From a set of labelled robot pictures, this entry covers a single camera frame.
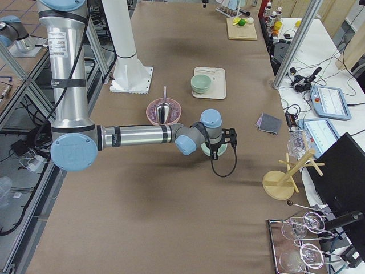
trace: white table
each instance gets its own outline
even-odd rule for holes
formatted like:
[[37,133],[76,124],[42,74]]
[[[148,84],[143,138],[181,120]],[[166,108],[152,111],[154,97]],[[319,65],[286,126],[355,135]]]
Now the white table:
[[[297,30],[295,27],[296,21],[299,20],[297,18],[283,18],[283,27],[280,33],[279,38],[284,39],[284,33],[290,33],[291,36],[294,36],[294,31]],[[331,37],[328,35],[325,27],[322,25],[322,22],[318,19],[313,20],[313,23],[309,29],[308,34],[306,35],[305,40],[303,41],[300,50],[298,51],[294,62],[291,67],[295,67],[296,69],[301,69],[306,67],[307,65],[315,65],[319,64],[322,61],[330,58],[331,56],[336,56],[337,58],[340,56],[336,46],[334,45]],[[365,94],[360,88],[355,78],[352,78],[349,81],[350,86],[354,89],[352,90],[347,81],[351,78],[351,75],[346,71],[341,71],[336,67],[336,59],[332,58],[331,60],[325,61],[317,66],[312,66],[313,68],[306,68],[299,72],[301,76],[309,76],[313,73],[313,71],[321,66],[322,71],[318,74],[322,78],[326,78],[332,75],[326,80],[326,86],[329,87],[339,87],[342,89],[344,94],[355,94],[355,96],[345,95],[345,99],[347,104],[355,104],[355,103],[363,103],[365,102]],[[316,78],[315,81],[318,81],[320,84],[324,84],[323,81],[319,80],[319,77]],[[279,89],[281,98],[284,99],[291,104],[298,104],[301,107],[302,111],[306,111],[308,107],[307,103],[303,100],[302,94],[299,94],[294,91],[293,88],[290,87],[291,80],[286,77],[281,84],[281,88]],[[283,108],[287,107],[286,102],[282,100]],[[349,134],[354,134],[360,130],[365,129],[364,117],[365,117],[365,105],[350,107],[350,113],[352,115],[352,119],[348,121],[334,120],[332,119],[332,123],[338,131],[339,135],[343,135],[345,132]],[[300,113],[298,119],[310,119],[317,118],[316,113],[311,110],[309,112]],[[355,135],[353,137],[355,141],[360,145],[360,147],[365,150],[365,132]],[[313,182],[309,177],[306,169],[302,172],[302,179],[306,188],[306,194],[309,203],[313,206],[314,204],[322,204],[319,199],[317,193],[315,192]],[[335,253],[342,253],[345,248],[337,249]],[[334,264],[335,269],[339,269],[342,264],[336,265]],[[354,269],[345,269],[341,273],[365,273],[365,263],[362,262],[357,268]]]

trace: wooden cutting board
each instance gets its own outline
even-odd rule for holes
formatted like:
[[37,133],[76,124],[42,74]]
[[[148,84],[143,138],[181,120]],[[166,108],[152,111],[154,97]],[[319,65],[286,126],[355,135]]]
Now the wooden cutting board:
[[233,26],[232,20],[233,18],[227,18],[228,39],[248,41],[257,40],[257,34],[254,24],[246,23],[243,27],[240,27],[238,24]]

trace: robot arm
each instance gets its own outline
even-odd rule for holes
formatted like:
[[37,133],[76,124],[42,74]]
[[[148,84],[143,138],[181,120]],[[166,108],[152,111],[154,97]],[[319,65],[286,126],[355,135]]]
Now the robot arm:
[[0,42],[9,47],[14,41],[18,50],[23,53],[35,47],[28,31],[18,17],[8,15],[0,18]]
[[187,128],[172,126],[95,126],[88,114],[82,40],[88,22],[85,0],[38,0],[39,20],[46,25],[55,95],[55,122],[51,125],[53,162],[67,171],[89,167],[98,151],[107,147],[175,142],[189,155],[205,146],[212,159],[227,143],[236,147],[234,129],[221,128],[216,110],[202,113],[200,122]]

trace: monitor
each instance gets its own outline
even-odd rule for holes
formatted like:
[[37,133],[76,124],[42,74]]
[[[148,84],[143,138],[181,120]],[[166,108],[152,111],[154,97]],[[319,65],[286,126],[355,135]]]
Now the monitor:
[[[350,134],[341,136],[317,163],[323,176],[313,167],[308,172],[315,189],[324,203],[327,203],[336,217],[352,211],[365,214],[365,152]],[[365,260],[365,220],[343,227],[360,257]]]

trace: lime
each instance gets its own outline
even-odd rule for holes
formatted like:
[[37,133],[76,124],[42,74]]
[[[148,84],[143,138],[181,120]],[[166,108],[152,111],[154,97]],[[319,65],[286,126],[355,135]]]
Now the lime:
[[244,19],[241,19],[241,20],[238,21],[238,25],[240,27],[243,27],[245,25],[245,23],[246,23],[246,20],[244,20]]

